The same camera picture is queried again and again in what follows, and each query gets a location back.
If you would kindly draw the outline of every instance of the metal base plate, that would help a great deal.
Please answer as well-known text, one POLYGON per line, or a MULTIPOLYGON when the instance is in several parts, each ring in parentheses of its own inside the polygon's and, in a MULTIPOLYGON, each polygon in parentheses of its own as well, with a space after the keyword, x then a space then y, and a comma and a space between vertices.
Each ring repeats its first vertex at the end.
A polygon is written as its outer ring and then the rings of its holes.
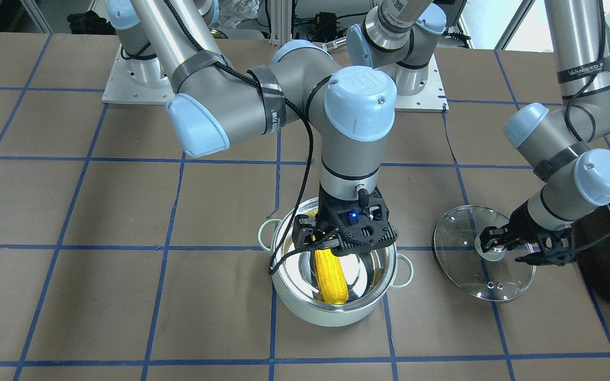
POLYGON ((436 65, 436 59, 430 59, 430 77, 424 89, 413 96, 397 96, 395 110, 406 113, 441 113, 444 108, 448 110, 444 85, 441 83, 441 74, 436 65))
POLYGON ((131 79, 131 65, 121 58, 121 46, 116 50, 110 77, 102 94, 103 103, 117 104, 165 104, 174 97, 171 85, 143 87, 131 79))

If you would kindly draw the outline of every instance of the black strap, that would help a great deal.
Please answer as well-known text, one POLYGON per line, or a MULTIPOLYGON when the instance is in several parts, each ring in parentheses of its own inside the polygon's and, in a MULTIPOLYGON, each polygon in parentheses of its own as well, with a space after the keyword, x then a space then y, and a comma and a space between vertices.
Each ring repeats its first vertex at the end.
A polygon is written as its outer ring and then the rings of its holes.
POLYGON ((261 96, 265 109, 265 132, 273 133, 286 124, 286 97, 278 80, 269 67, 260 65, 248 70, 261 84, 261 96))
POLYGON ((184 63, 181 63, 179 67, 174 70, 174 74, 169 77, 172 88, 176 90, 176 93, 180 92, 180 86, 190 77, 190 75, 203 68, 210 67, 216 62, 224 64, 225 59, 215 51, 197 51, 192 57, 189 57, 184 63))
POLYGON ((556 174, 559 169, 573 160, 578 159, 580 155, 588 152, 590 149, 590 146, 586 142, 578 142, 570 147, 566 147, 554 155, 550 160, 538 162, 538 165, 533 168, 533 173, 535 176, 538 176, 540 180, 547 181, 550 176, 556 174))
POLYGON ((603 71, 610 71, 610 57, 557 72, 557 80, 559 80, 559 84, 565 84, 566 82, 590 77, 603 71))
POLYGON ((147 48, 150 48, 150 45, 152 45, 150 43, 150 41, 147 41, 145 46, 140 48, 140 50, 138 50, 138 53, 135 53, 135 54, 128 53, 128 51, 124 50, 124 47, 121 47, 121 50, 120 50, 121 58, 123 58, 124 60, 139 60, 139 61, 146 61, 146 60, 151 60, 152 58, 156 58, 157 57, 156 53, 148 54, 147 56, 141 56, 141 54, 143 54, 143 52, 145 52, 147 50, 147 48))

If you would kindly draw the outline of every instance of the glass pot lid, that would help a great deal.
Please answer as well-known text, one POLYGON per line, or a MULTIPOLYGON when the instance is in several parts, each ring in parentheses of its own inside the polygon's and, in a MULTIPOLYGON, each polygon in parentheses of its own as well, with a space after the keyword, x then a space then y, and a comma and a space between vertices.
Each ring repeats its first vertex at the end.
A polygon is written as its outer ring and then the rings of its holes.
POLYGON ((450 210, 433 235, 434 259, 446 275, 468 294, 485 301, 511 301, 533 280, 535 266, 515 262, 530 252, 522 246, 508 252, 494 248, 483 253, 479 233, 487 226, 501 227, 509 219, 488 207, 465 205, 450 210))

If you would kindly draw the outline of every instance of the stainless steel pot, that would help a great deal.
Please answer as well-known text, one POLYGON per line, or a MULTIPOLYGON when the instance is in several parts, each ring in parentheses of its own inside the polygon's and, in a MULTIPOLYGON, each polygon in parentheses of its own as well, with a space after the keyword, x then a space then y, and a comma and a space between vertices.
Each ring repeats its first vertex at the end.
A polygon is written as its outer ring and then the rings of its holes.
MULTIPOLYGON (((317 209, 318 200, 312 198, 300 204, 298 214, 308 214, 317 209)), ((269 253, 272 253, 272 249, 262 243, 263 229, 269 224, 278 224, 272 247, 286 234, 286 240, 276 254, 277 261, 295 248, 291 229, 286 231, 292 213, 293 210, 283 220, 266 221, 258 232, 261 247, 269 253)), ((394 244, 380 250, 344 256, 340 258, 340 263, 348 284, 349 299, 345 304, 328 304, 323 301, 319 291, 315 273, 310 265, 311 255, 306 251, 287 259, 272 279, 279 298, 292 313, 312 324, 325 327, 341 327, 363 319, 373 311, 388 289, 405 287, 414 277, 411 261, 403 254, 397 253, 394 244), (395 285, 398 259, 409 267, 409 279, 404 284, 395 285)))

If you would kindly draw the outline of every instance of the wire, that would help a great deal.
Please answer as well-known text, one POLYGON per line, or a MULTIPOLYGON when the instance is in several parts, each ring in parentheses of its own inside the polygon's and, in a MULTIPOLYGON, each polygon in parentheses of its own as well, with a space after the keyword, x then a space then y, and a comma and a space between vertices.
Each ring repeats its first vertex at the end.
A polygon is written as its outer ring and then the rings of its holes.
POLYGON ((328 20, 324 24, 320 25, 315 31, 312 31, 312 39, 310 39, 310 41, 314 41, 315 39, 317 39, 317 34, 321 31, 321 29, 324 28, 324 26, 327 26, 328 24, 331 24, 334 21, 337 24, 337 21, 340 20, 340 19, 345 19, 346 17, 355 17, 355 16, 358 16, 358 15, 366 15, 366 14, 368 14, 368 12, 360 12, 358 14, 339 15, 335 19, 328 20))
POLYGON ((124 60, 151 60, 152 58, 157 57, 157 54, 150 54, 149 56, 141 56, 141 54, 143 54, 147 50, 147 48, 150 48, 150 45, 152 45, 150 43, 150 41, 147 41, 145 46, 140 48, 140 50, 138 50, 138 53, 135 53, 135 54, 130 54, 130 53, 128 53, 128 51, 124 50, 124 47, 121 47, 121 50, 119 50, 119 54, 121 54, 121 58, 123 58, 124 60))
MULTIPOLYGON (((180 19, 180 15, 178 14, 176 8, 173 7, 170 0, 164 0, 164 3, 169 8, 171 14, 176 19, 178 26, 180 27, 182 32, 185 34, 185 37, 194 46, 194 48, 196 48, 197 50, 204 50, 204 48, 201 46, 201 44, 199 44, 199 42, 196 41, 196 39, 194 39, 194 36, 192 36, 189 29, 187 29, 187 27, 185 26, 184 22, 182 22, 182 19, 180 19)), ((251 77, 248 77, 246 75, 243 75, 243 74, 237 72, 233 68, 228 67, 228 65, 225 65, 225 63, 215 62, 213 64, 213 66, 216 68, 219 68, 220 70, 223 70, 224 72, 227 72, 228 74, 232 75, 233 77, 236 77, 237 79, 243 80, 247 84, 249 84, 253 87, 256 87, 256 89, 261 88, 261 84, 257 80, 254 80, 251 77)), ((290 109, 293 110, 293 112, 298 116, 298 118, 300 118, 303 121, 303 124, 305 124, 305 130, 307 130, 308 144, 309 144, 308 154, 307 154, 307 163, 305 164, 305 172, 303 173, 303 181, 300 186, 300 192, 298 192, 298 198, 296 198, 296 200, 295 200, 295 208, 293 208, 293 214, 291 215, 291 218, 289 219, 288 225, 286 225, 286 232, 288 232, 289 229, 291 228, 291 226, 293 225, 293 221, 295 220, 295 215, 298 210, 298 207, 300 206, 300 202, 303 198, 303 193, 305 193, 305 187, 307 186, 307 180, 308 180, 308 177, 310 176, 310 167, 312 166, 312 152, 313 152, 315 142, 314 142, 314 137, 312 136, 312 127, 310 126, 310 122, 308 121, 308 118, 305 115, 305 113, 303 113, 303 111, 300 109, 300 107, 296 106, 295 103, 291 102, 286 97, 285 97, 285 101, 286 101, 286 106, 290 107, 290 109)), ((274 259, 276 258, 276 253, 278 253, 279 248, 281 248, 281 246, 284 244, 285 240, 286 240, 286 234, 281 237, 279 244, 274 248, 272 258, 270 259, 271 266, 270 266, 269 271, 274 270, 276 272, 276 270, 278 270, 279 266, 275 265, 273 268, 272 263, 274 262, 274 259)), ((292 255, 295 255, 295 253, 288 253, 286 255, 292 256, 292 255)))
MULTIPOLYGON (((581 251, 585 251, 585 250, 587 250, 587 249, 591 249, 591 248, 593 248, 594 246, 597 246, 598 244, 600 244, 600 243, 602 243, 603 241, 605 241, 606 239, 608 239, 608 237, 610 237, 610 230, 609 230, 608 232, 606 232, 606 233, 605 233, 605 234, 604 234, 604 235, 603 235, 601 238, 596 239, 595 241, 592 241, 592 242, 590 242, 590 243, 588 243, 588 244, 585 244, 584 246, 581 246, 581 247, 580 247, 580 248, 578 248, 578 249, 573 249, 573 250, 568 251, 568 252, 566 252, 566 253, 554 253, 554 254, 552 254, 552 255, 545 256, 541 262, 539 262, 539 263, 535 263, 535 265, 536 265, 536 266, 547 266, 547 265, 554 265, 554 263, 551 263, 551 262, 550 262, 550 261, 548 261, 547 259, 548 259, 548 258, 555 258, 555 257, 558 257, 558 256, 572 255, 572 254, 575 254, 575 253, 580 253, 581 251)), ((567 262, 567 263, 574 263, 574 262, 576 262, 577 260, 578 260, 577 258, 573 258, 572 260, 570 260, 570 261, 569 261, 569 262, 567 262)))
MULTIPOLYGON (((603 58, 604 49, 606 48, 606 17, 604 16, 604 3, 602 2, 602 0, 597 0, 597 10, 599 13, 599 25, 600 25, 599 50, 597 51, 597 59, 600 60, 603 58)), ((582 142, 583 138, 580 137, 580 135, 576 131, 576 128, 573 127, 573 123, 571 123, 571 118, 569 116, 569 112, 571 110, 571 107, 573 107, 574 101, 576 101, 576 99, 579 96, 581 96, 581 94, 583 94, 585 92, 585 90, 588 89, 588 87, 590 87, 593 84, 593 82, 595 82, 595 79, 598 74, 599 73, 596 73, 596 74, 593 74, 590 76, 590 79, 588 80, 588 82, 583 87, 581 87, 581 89, 578 90, 577 93, 575 93, 575 94, 573 94, 573 96, 571 96, 571 99, 569 99, 569 103, 566 105, 566 109, 564 109, 564 123, 566 123, 566 126, 569 129, 569 131, 573 134, 573 136, 579 142, 582 142)))

